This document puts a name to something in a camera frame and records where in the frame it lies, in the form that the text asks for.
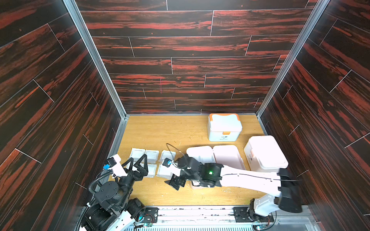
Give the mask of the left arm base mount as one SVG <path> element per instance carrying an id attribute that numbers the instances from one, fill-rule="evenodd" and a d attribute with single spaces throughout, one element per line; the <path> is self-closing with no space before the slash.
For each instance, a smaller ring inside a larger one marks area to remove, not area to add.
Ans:
<path id="1" fill-rule="evenodd" d="M 134 223 L 134 229 L 148 228 L 157 223 L 159 216 L 159 208 L 146 207 L 144 212 L 139 216 L 139 221 Z"/>

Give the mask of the white orange-trimmed medicine chest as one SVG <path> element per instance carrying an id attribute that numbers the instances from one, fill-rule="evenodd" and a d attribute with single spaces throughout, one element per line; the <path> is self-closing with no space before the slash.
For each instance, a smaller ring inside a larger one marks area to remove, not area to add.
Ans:
<path id="1" fill-rule="evenodd" d="M 212 142 L 234 142 L 242 132 L 238 114 L 212 113 L 208 116 L 208 139 Z"/>

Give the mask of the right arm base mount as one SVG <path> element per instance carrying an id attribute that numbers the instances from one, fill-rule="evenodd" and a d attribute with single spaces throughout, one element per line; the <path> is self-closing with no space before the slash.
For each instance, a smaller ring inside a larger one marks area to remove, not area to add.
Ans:
<path id="1" fill-rule="evenodd" d="M 275 221 L 272 214 L 263 217 L 256 214 L 254 210 L 249 207 L 233 207 L 233 215 L 236 223 L 259 222 L 271 224 Z"/>

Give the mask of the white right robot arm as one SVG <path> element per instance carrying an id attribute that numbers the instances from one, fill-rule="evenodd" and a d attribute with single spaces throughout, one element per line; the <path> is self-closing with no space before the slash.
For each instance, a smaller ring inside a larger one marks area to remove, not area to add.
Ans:
<path id="1" fill-rule="evenodd" d="M 265 193 L 265 196 L 251 200 L 251 216 L 267 217 L 277 210 L 302 212 L 298 181 L 284 168 L 278 172 L 255 172 L 218 163 L 203 164 L 188 155 L 175 161 L 166 158 L 162 165 L 172 173 L 166 184 L 176 190 L 190 181 L 204 188 L 239 187 Z"/>

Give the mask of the pink medicine chest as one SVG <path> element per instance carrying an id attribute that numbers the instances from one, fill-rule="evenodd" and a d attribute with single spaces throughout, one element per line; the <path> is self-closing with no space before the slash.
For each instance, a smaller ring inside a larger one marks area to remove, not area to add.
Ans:
<path id="1" fill-rule="evenodd" d="M 235 145 L 217 145 L 213 148 L 210 146 L 190 147 L 187 149 L 187 154 L 203 164 L 218 163 L 231 168 L 245 170 L 243 159 Z M 229 181 L 222 180 L 221 186 L 253 189 L 253 181 L 250 181 L 246 176 L 240 176 L 238 179 L 236 176 L 233 176 Z"/>

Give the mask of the white gauze packet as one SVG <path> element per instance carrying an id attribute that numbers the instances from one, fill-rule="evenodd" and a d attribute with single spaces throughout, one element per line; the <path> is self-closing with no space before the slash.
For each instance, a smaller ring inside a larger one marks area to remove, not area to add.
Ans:
<path id="1" fill-rule="evenodd" d="M 158 150 L 146 150 L 145 154 L 147 155 L 147 162 L 150 164 L 155 164 L 158 160 L 159 151 Z"/>
<path id="2" fill-rule="evenodd" d="M 146 175 L 146 178 L 154 178 L 156 176 L 157 165 L 148 164 L 147 168 L 148 168 L 148 174 Z"/>
<path id="3" fill-rule="evenodd" d="M 175 156 L 176 156 L 176 152 L 163 150 L 161 153 L 160 162 L 162 163 L 166 158 L 173 161 Z"/>
<path id="4" fill-rule="evenodd" d="M 156 176 L 170 180 L 172 178 L 172 172 L 167 167 L 159 165 Z"/>
<path id="5" fill-rule="evenodd" d="M 129 158 L 132 158 L 134 161 L 138 161 L 145 152 L 145 149 L 132 148 Z"/>

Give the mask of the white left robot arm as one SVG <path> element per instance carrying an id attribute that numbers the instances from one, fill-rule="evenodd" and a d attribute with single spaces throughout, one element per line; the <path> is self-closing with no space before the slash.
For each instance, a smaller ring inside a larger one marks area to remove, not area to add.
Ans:
<path id="1" fill-rule="evenodd" d="M 134 183 L 148 175 L 147 155 L 136 162 L 132 157 L 123 164 L 120 161 L 118 154 L 108 158 L 102 175 L 90 183 L 93 199 L 82 212 L 76 231 L 123 230 L 145 217 L 144 204 L 130 195 Z"/>

